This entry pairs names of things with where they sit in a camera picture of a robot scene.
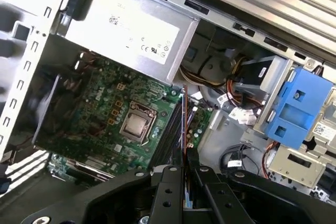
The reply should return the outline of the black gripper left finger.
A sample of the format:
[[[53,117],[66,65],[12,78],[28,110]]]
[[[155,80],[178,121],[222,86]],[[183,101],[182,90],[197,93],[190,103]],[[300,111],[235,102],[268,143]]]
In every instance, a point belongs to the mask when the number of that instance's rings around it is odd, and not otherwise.
[[[182,223],[185,151],[155,173],[134,169],[39,210],[23,223]]]

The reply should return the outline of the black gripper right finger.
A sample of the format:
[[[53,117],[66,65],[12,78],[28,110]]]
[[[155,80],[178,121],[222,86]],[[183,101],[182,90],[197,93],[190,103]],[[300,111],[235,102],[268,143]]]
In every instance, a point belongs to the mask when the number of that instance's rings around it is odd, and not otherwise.
[[[186,159],[198,187],[193,202],[210,207],[219,223],[335,223],[331,204],[244,170],[217,174],[196,149]]]

